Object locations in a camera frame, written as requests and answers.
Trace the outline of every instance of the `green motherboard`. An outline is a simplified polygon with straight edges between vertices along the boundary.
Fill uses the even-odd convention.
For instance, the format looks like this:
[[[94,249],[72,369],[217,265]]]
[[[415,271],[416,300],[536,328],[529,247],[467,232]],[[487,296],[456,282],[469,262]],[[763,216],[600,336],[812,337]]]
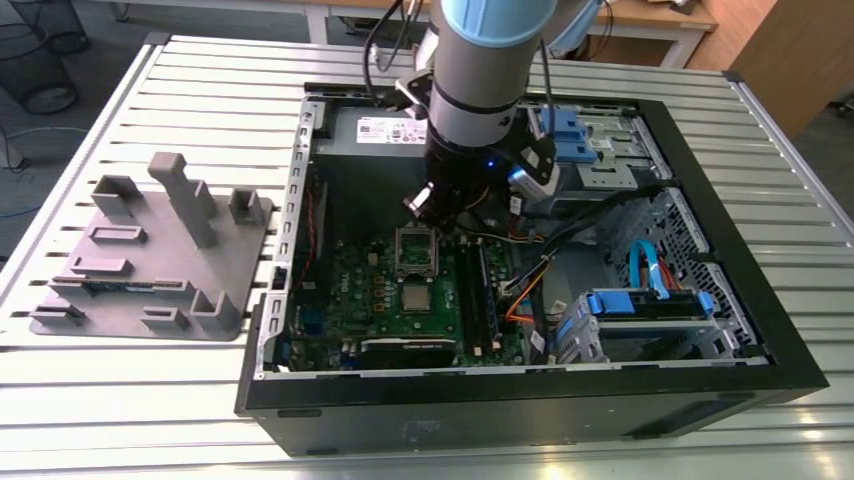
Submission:
[[[360,344],[377,339],[441,340],[453,351],[448,366],[523,363],[520,328],[499,322],[493,303],[508,248],[408,230],[333,245],[328,303],[300,306],[294,369],[363,368]]]

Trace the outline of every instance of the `motherboard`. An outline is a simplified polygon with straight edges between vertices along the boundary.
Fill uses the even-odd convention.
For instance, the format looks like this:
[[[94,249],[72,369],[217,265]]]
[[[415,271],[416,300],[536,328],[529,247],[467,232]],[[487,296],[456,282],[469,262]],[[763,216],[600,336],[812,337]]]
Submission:
[[[294,370],[440,368],[523,363],[521,331],[499,324],[509,276],[499,242],[407,226],[332,248],[328,303],[300,305],[282,350]]]

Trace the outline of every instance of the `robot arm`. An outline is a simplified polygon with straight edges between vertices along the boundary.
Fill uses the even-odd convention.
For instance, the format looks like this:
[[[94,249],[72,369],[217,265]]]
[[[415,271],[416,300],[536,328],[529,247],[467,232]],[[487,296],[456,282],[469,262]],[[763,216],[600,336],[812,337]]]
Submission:
[[[572,48],[600,4],[601,0],[433,4],[435,66],[396,86],[412,102],[411,114],[429,119],[425,184],[404,204],[440,230],[451,230],[456,216],[508,181],[533,196],[553,191],[553,141],[516,104],[543,30],[556,32],[563,48]],[[551,27],[552,17],[568,27]]]

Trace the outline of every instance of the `blue plastic clip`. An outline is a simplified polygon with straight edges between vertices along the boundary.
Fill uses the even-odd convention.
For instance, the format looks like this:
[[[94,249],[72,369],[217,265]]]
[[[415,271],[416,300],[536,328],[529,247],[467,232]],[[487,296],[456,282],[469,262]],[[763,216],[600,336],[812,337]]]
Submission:
[[[601,302],[601,313],[635,313],[635,306],[631,303],[628,292],[596,292],[596,297],[599,297],[599,302]]]
[[[589,313],[599,315],[601,313],[601,302],[599,296],[593,293],[587,295],[587,305],[589,306]]]
[[[703,308],[705,316],[715,313],[715,299],[708,292],[699,292],[696,294],[696,300],[699,300],[699,306]]]
[[[645,262],[649,267],[649,286],[655,290],[655,295],[660,300],[669,298],[669,292],[664,286],[664,277],[661,276],[661,267],[657,264],[657,253],[655,246],[648,240],[635,240],[631,244],[628,252],[628,285],[631,288],[640,288],[640,250],[645,255]]]

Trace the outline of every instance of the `metal grille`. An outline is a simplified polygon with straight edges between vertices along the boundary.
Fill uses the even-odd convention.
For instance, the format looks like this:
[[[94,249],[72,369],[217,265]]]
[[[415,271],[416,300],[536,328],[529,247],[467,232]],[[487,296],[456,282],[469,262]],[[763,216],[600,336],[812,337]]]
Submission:
[[[732,329],[738,329],[733,334],[740,342],[755,343],[744,328],[743,319],[738,318],[742,309],[733,307],[732,295],[727,295],[731,288],[725,279],[723,275],[713,275],[715,270],[719,271],[717,267],[695,260],[696,254],[707,251],[707,248],[704,241],[697,241],[691,235],[692,231],[699,234],[699,229],[679,204],[684,205],[684,201],[677,191],[668,189],[653,199],[635,200],[611,212],[597,231],[599,243],[612,260],[608,264],[612,271],[608,273],[620,286],[628,287],[631,244],[640,238],[649,240],[663,254],[679,282],[713,296],[715,318],[732,321]]]

